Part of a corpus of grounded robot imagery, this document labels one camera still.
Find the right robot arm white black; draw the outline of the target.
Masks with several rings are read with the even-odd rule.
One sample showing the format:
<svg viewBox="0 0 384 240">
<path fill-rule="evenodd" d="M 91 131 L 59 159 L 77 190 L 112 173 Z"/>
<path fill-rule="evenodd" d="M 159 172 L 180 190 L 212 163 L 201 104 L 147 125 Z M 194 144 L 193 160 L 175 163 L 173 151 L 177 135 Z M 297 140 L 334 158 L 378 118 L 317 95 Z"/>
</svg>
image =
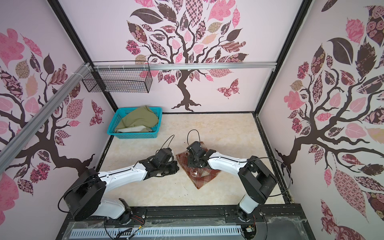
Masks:
<svg viewBox="0 0 384 240">
<path fill-rule="evenodd" d="M 266 203 L 277 185 L 277 178 L 256 156 L 239 159 L 215 150 L 205 150 L 197 141 L 187 147 L 188 167 L 223 171 L 241 180 L 246 194 L 237 205 L 239 218 L 247 221 L 254 210 Z"/>
</svg>

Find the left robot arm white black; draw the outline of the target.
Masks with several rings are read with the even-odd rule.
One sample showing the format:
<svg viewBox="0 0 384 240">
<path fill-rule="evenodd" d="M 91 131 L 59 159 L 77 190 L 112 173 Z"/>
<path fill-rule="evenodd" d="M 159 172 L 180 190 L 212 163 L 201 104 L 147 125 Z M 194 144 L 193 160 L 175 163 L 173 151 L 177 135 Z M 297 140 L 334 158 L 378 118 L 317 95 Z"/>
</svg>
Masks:
<svg viewBox="0 0 384 240">
<path fill-rule="evenodd" d="M 125 225 L 134 217 L 127 202 L 109 199 L 105 193 L 130 183 L 176 174 L 180 168 L 171 148 L 162 148 L 155 155 L 137 161 L 134 165 L 107 172 L 88 169 L 63 194 L 68 212 L 75 221 L 89 217 L 105 217 Z"/>
</svg>

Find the red plaid skirt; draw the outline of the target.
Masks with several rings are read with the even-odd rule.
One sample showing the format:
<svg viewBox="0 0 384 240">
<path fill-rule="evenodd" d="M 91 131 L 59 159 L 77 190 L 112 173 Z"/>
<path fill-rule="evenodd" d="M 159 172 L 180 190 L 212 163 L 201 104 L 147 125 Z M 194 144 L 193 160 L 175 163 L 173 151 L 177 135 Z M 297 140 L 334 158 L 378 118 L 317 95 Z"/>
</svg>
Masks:
<svg viewBox="0 0 384 240">
<path fill-rule="evenodd" d="M 201 146 L 208 150 L 203 142 Z M 188 150 L 176 155 L 179 166 L 186 172 L 187 176 L 194 183 L 197 189 L 202 188 L 205 184 L 213 180 L 221 171 L 211 169 L 189 168 L 187 166 Z"/>
</svg>

